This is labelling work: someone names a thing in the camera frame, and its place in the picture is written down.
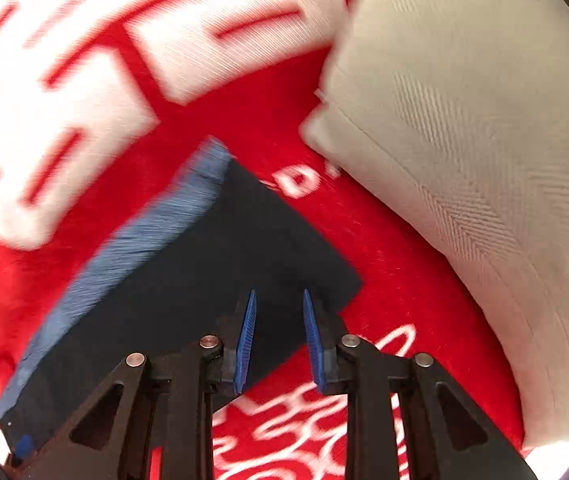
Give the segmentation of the red sofa cover white characters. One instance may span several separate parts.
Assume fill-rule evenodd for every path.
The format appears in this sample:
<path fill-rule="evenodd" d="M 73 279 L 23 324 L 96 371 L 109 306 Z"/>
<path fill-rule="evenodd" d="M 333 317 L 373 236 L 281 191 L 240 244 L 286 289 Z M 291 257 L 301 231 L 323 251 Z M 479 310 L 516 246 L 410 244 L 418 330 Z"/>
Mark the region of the red sofa cover white characters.
<path fill-rule="evenodd" d="M 314 152 L 301 125 L 350 0 L 0 0 L 0 396 L 88 261 L 216 140 L 318 231 L 361 287 L 337 312 L 396 356 L 440 360 L 515 446 L 510 365 L 444 257 Z M 217 404 L 222 479 L 336 479 L 346 401 L 303 343 Z M 0 425 L 0 448 L 14 457 Z"/>

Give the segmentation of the black pants with blue waistband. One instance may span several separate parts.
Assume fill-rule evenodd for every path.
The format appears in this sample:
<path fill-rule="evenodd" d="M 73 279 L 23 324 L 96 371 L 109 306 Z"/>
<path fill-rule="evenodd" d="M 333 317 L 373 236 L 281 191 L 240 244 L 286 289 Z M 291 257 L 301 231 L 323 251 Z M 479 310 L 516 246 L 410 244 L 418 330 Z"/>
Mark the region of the black pants with blue waistband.
<path fill-rule="evenodd" d="M 339 311 L 360 287 L 318 231 L 208 140 L 88 261 L 36 330 L 0 396 L 2 431 L 13 454 L 23 434 L 37 450 L 128 354 L 187 347 L 249 289 L 257 297 L 249 380 L 258 382 L 303 343 L 306 288 Z"/>

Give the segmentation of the beige cushion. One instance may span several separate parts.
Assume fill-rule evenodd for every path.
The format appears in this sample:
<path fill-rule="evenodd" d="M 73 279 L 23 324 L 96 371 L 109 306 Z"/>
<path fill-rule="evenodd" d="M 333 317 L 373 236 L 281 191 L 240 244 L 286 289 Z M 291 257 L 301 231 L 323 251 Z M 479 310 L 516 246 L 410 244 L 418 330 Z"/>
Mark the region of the beige cushion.
<path fill-rule="evenodd" d="M 351 0 L 303 136 L 441 252 L 569 439 L 569 0 Z"/>

